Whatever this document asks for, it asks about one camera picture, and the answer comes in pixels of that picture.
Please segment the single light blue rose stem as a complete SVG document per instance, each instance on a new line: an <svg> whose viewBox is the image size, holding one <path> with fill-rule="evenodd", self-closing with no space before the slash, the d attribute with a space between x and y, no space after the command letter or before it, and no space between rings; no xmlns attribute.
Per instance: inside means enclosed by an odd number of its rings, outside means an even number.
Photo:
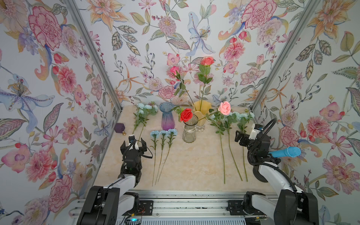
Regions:
<svg viewBox="0 0 360 225"><path fill-rule="evenodd" d="M219 136L220 140L220 148L221 148L221 155L222 155L222 168L223 168L223 183L226 184L226 165L225 165L225 154L224 154L224 147L222 137L224 132L226 131L225 128L225 116L220 112L216 111L215 109L210 109L209 114L206 116L207 120L211 123L211 126L216 128L215 133Z"/></svg>

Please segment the clear ribbed glass vase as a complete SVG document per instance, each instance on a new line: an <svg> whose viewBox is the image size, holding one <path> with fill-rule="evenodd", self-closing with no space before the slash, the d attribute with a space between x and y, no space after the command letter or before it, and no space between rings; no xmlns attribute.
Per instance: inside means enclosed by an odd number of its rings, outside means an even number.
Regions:
<svg viewBox="0 0 360 225"><path fill-rule="evenodd" d="M198 124L198 117L193 115L190 120L184 122L182 139L186 143L193 143L197 138L196 125Z"/></svg>

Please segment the yellow ruffled glass vase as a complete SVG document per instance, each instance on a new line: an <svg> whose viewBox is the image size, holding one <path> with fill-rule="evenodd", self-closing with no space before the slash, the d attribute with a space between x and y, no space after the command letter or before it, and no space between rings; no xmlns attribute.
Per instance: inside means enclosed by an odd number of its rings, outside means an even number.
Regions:
<svg viewBox="0 0 360 225"><path fill-rule="evenodd" d="M193 104L193 113L198 117L196 124L196 131L202 132L205 130L206 114L209 113L212 104L205 100L199 100Z"/></svg>

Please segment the red rose stem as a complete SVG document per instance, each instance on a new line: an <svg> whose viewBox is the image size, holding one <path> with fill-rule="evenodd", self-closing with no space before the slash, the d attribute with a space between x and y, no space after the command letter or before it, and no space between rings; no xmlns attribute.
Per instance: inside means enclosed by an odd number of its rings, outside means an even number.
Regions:
<svg viewBox="0 0 360 225"><path fill-rule="evenodd" d="M193 117L193 112L190 108L176 106L173 111L178 115L179 122L188 122Z"/></svg>

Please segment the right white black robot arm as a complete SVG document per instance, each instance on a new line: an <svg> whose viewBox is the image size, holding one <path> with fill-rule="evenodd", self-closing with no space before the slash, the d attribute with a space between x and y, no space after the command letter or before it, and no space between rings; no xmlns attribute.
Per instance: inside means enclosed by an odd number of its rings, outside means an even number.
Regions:
<svg viewBox="0 0 360 225"><path fill-rule="evenodd" d="M276 120L265 126L253 124L247 134L247 120L242 118L235 133L235 142L247 148L244 160L253 167L253 175L263 183L269 183L276 191L277 200L265 194L248 191L242 200L229 200L227 211L232 216L245 216L247 225L318 225L317 198L296 186L279 168L284 157L295 158L301 154L298 147L271 151L271 138L267 135Z"/></svg>

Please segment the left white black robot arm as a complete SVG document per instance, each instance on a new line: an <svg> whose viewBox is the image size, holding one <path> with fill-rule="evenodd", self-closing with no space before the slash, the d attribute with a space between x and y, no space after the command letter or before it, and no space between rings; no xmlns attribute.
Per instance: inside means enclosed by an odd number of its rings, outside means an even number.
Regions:
<svg viewBox="0 0 360 225"><path fill-rule="evenodd" d="M148 150L146 141L128 137L121 145L122 166L118 179L108 186L93 186L88 192L77 220L78 225L115 225L119 216L127 218L139 210L140 198L135 188L142 176L142 158Z"/></svg>

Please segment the blue purple glass vase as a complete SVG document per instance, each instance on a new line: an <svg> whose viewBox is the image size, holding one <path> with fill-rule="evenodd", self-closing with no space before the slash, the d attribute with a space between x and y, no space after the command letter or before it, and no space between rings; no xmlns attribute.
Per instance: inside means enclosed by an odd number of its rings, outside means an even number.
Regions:
<svg viewBox="0 0 360 225"><path fill-rule="evenodd" d="M159 106L159 110L162 112L161 127L163 130L169 130L175 128L173 109L174 109L174 105L169 102L161 103Z"/></svg>

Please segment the purple perfume bottle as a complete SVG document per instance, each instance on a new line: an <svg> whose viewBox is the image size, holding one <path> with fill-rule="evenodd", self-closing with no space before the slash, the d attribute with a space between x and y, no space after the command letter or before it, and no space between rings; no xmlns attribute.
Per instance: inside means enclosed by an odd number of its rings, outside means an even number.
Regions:
<svg viewBox="0 0 360 225"><path fill-rule="evenodd" d="M127 133L125 132L126 127L123 123L116 123L114 126L114 131L118 134L122 134L125 136Z"/></svg>

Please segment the pink rose stem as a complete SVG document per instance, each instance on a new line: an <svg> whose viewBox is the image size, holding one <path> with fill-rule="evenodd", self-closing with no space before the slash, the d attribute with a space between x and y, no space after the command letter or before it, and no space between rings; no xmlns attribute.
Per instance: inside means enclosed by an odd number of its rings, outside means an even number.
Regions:
<svg viewBox="0 0 360 225"><path fill-rule="evenodd" d="M204 117L200 118L201 120L208 120L208 121L216 121L216 120L222 120L226 116L229 116L231 113L231 104L227 101L221 102L220 106L217 108L217 110L210 109L210 113L207 113Z"/></svg>

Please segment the pink rose blue carnation bouquet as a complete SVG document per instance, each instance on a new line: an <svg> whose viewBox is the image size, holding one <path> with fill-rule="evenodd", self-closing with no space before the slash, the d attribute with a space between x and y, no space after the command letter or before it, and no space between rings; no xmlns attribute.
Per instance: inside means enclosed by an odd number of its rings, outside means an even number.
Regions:
<svg viewBox="0 0 360 225"><path fill-rule="evenodd" d="M210 93L211 82L214 75L211 73L211 66L215 60L211 56L199 58L197 63L190 63L186 68L180 66L172 66L170 68L170 77L175 82L173 96L181 98L187 96L191 105L199 100L207 101L206 96ZM196 84L199 86L199 92L191 97L188 84Z"/></svg>

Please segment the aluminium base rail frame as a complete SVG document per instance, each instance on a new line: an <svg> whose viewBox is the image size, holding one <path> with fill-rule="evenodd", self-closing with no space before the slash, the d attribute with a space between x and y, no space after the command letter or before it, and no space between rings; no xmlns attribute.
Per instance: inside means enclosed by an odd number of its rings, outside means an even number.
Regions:
<svg viewBox="0 0 360 225"><path fill-rule="evenodd" d="M81 206L78 225L114 225L120 216L153 216L156 211L179 214L184 211L206 213L224 209L231 215L254 216L260 213L276 225L317 225L317 199L298 187L283 188L277 201L265 194L248 191L243 198L238 194L195 193L185 195L136 193L121 188L93 186Z"/></svg>

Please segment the right aluminium corner post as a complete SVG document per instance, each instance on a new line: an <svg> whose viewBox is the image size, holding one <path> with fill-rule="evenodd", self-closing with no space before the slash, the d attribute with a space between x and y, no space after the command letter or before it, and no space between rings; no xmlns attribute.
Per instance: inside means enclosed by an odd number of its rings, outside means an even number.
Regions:
<svg viewBox="0 0 360 225"><path fill-rule="evenodd" d="M300 14L300 18L298 19L298 22L296 23L294 29L292 30L292 34L290 35L288 41L284 45L284 48L280 52L279 59L276 60L274 67L270 70L269 75L267 76L264 84L262 85L262 88L253 103L252 107L250 108L251 111L255 111L259 106L264 98L269 86L272 84L276 74L281 69L282 65L285 63L288 55L290 54L292 48L297 43L299 36L301 35L301 32L304 30L304 28L307 25L308 20L315 12L319 2L318 1L307 1L307 4L303 10L303 12Z"/></svg>

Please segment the aluminium corner post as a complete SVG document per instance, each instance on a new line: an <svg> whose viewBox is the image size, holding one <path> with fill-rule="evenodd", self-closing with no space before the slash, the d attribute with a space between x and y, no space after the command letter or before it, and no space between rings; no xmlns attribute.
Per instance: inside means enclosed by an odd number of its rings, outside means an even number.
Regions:
<svg viewBox="0 0 360 225"><path fill-rule="evenodd" d="M110 98L114 104L114 106L119 110L119 112L122 112L122 106L121 103L118 100L118 97L115 93L114 87L112 86L109 76L107 75L106 68L100 58L100 56L97 53L97 49L92 41L92 38L90 36L90 33L86 27L86 24L84 23L84 20L81 16L80 9L77 7L76 2L73 0L65 0L65 5L68 8L68 11L70 12L76 26L78 26L80 30L80 34L86 44L86 46L89 49L89 55L93 59L93 62L97 69L99 70L100 76L103 78L103 82L105 84L105 87L108 89L108 93L110 95Z"/></svg>
<svg viewBox="0 0 360 225"><path fill-rule="evenodd" d="M288 41L284 45L284 48L280 52L279 59L276 60L274 67L270 70L269 75L267 76L264 84L262 85L262 88L253 103L252 107L250 108L251 111L255 111L259 106L264 98L269 86L272 84L276 74L281 69L282 65L285 63L288 55L290 54L292 48L297 43L299 36L301 35L301 32L304 30L304 28L307 25L308 20L315 12L319 2L318 1L307 1L307 4L303 10L303 12L300 14L300 18L298 19L298 22L296 23L294 29L292 30L292 34L290 35Z"/></svg>

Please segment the left aluminium corner post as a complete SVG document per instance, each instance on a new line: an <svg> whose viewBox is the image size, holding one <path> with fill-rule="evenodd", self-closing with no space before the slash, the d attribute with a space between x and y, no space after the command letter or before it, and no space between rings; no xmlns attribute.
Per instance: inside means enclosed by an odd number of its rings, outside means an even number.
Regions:
<svg viewBox="0 0 360 225"><path fill-rule="evenodd" d="M90 33L86 27L86 24L84 23L84 20L81 16L80 9L77 7L76 2L73 0L65 0L65 5L68 8L68 11L70 12L76 26L78 26L80 30L80 34L86 44L86 46L89 49L89 55L93 59L93 62L97 69L99 70L100 76L103 78L103 82L105 84L105 87L108 89L108 93L110 95L110 98L114 104L114 106L119 110L119 112L122 112L122 106L121 103L118 100L118 97L115 93L114 87L112 86L109 76L107 75L106 68L100 58L100 56L97 53L97 49L92 41L92 38L90 36Z"/></svg>

